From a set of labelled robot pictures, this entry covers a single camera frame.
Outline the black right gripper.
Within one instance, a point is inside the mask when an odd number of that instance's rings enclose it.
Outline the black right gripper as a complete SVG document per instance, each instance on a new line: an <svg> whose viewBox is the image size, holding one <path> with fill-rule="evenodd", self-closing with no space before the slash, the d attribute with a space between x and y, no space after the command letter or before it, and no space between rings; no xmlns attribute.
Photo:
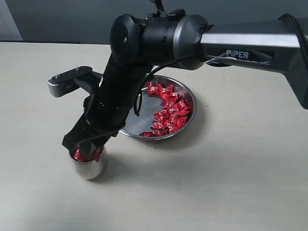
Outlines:
<svg viewBox="0 0 308 231"><path fill-rule="evenodd" d="M114 57L109 58L100 78L93 72L82 80L82 88L92 97L84 103L84 117L64 136L62 145L75 152L80 147L83 160L100 160L105 144L111 137L93 139L97 133L120 130L141 84L152 65L139 61L122 64Z"/></svg>

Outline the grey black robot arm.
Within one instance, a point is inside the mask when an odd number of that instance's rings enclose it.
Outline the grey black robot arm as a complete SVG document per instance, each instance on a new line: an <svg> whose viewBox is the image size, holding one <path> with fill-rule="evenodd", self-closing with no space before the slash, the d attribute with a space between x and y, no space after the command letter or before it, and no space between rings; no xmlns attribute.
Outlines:
<svg viewBox="0 0 308 231"><path fill-rule="evenodd" d="M62 141L84 157L113 137L141 87L164 67L195 70L213 60L283 74L299 103L308 106L308 20L290 14L276 21L211 26L199 15L170 22L129 14L118 17L110 33L111 55L102 80L84 102L84 112Z"/></svg>

